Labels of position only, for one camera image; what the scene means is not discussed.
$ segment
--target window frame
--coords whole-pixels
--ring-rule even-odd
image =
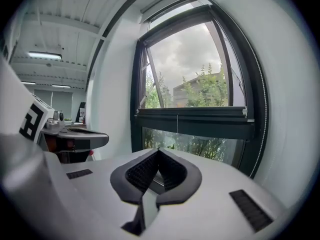
[[[268,133],[265,80],[257,55],[242,30],[223,9],[210,2],[211,5],[195,7],[165,20],[138,39],[130,100],[132,151],[143,149],[143,127],[194,136],[244,140],[245,145],[240,148],[242,155],[238,155],[232,165],[253,177],[261,161]],[[213,22],[217,31],[224,31],[231,44],[242,74],[246,107],[139,108],[144,50],[174,33],[207,22]],[[224,44],[223,51],[228,56],[222,32],[219,37]],[[230,62],[228,66],[227,73],[232,82]]]
[[[193,2],[199,2],[199,1],[198,0],[178,0],[172,4],[169,4],[166,7],[159,10],[156,14],[152,15],[152,17],[149,18],[149,23],[154,22],[155,20],[157,20],[160,17],[164,16],[165,14],[173,11],[174,9],[177,9],[181,6],[184,6],[184,5],[193,3]]]

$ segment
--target window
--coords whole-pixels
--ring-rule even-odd
[[[196,7],[196,5],[194,4],[194,6],[191,3],[187,3],[187,4],[179,4],[179,7],[174,8],[173,10],[169,10],[169,11],[164,11],[164,13],[152,18],[152,20],[150,21],[150,25],[149,25],[149,30],[153,29],[155,26],[159,25],[160,23],[164,22],[165,20],[178,15],[182,12],[185,12],[187,10],[190,10],[192,8]]]
[[[72,92],[35,89],[34,95],[38,96],[56,111],[62,111],[65,119],[71,118]]]
[[[266,141],[268,100],[243,32],[214,3],[186,3],[149,26],[133,62],[132,151],[176,149],[253,177]]]
[[[65,119],[71,119],[72,95],[72,92],[52,92],[52,107],[57,111],[62,111]]]
[[[143,148],[170,148],[231,165],[236,139],[210,138],[143,128]]]
[[[149,51],[164,108],[228,106],[224,69],[205,23],[179,31]],[[156,88],[150,89],[155,81],[151,66],[146,68],[146,109],[161,107]]]

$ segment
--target fluorescent light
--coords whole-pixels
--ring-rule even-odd
[[[61,54],[50,53],[50,52],[39,52],[39,51],[29,51],[28,55],[31,58],[37,59],[51,59],[51,60],[61,60]]]
[[[23,84],[25,84],[25,85],[36,85],[35,82],[21,82],[21,83],[23,83]]]
[[[71,88],[69,85],[60,85],[60,84],[51,84],[53,87],[63,87],[63,88]]]

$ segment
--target green foliage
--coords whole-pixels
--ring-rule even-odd
[[[227,140],[144,128],[144,148],[170,148],[223,162]]]
[[[197,87],[186,82],[182,76],[183,91],[187,96],[187,107],[224,107],[228,105],[228,91],[225,74],[220,66],[219,74],[212,74],[212,66],[209,63],[207,72],[202,65],[201,72],[197,76]]]
[[[228,105],[228,91],[224,70],[220,66],[218,74],[212,73],[212,65],[209,63],[207,71],[202,65],[200,73],[196,72],[196,84],[192,85],[182,76],[183,88],[186,93],[187,107],[223,107]],[[165,108],[173,106],[173,97],[169,93],[168,87],[162,73],[159,73],[158,81]],[[146,90],[154,83],[152,74],[146,75]],[[146,108],[160,108],[156,88],[153,87],[146,99]],[[188,152],[197,156],[223,161],[225,156],[227,140],[221,138],[208,138],[180,133],[173,133],[155,129],[144,129],[144,148],[171,148]]]
[[[151,86],[154,83],[154,78],[152,76],[151,72],[146,73],[145,78],[145,89],[148,92],[151,88]],[[158,99],[158,94],[156,87],[154,86],[151,91],[147,94],[147,98],[145,100],[145,108],[146,109],[157,109],[160,108],[160,103]]]
[[[164,108],[171,108],[173,105],[173,102],[172,102],[173,97],[171,96],[171,94],[169,92],[169,88],[165,85],[165,79],[164,79],[161,72],[159,72],[158,82],[159,82],[161,96],[162,96],[162,100],[163,100],[163,106],[164,106]],[[153,85],[153,83],[154,83],[154,78],[152,76],[152,73],[149,71],[146,73],[146,79],[145,79],[146,91],[148,91],[150,89],[150,87]],[[145,101],[145,108],[146,109],[160,108],[158,93],[157,93],[157,89],[155,86],[147,94],[147,98]]]

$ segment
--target cloud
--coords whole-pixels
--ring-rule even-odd
[[[175,33],[151,48],[157,75],[161,72],[164,83],[171,95],[173,88],[182,84],[182,76],[187,81],[196,77],[202,65],[212,72],[220,71],[220,57],[216,45],[204,23]]]

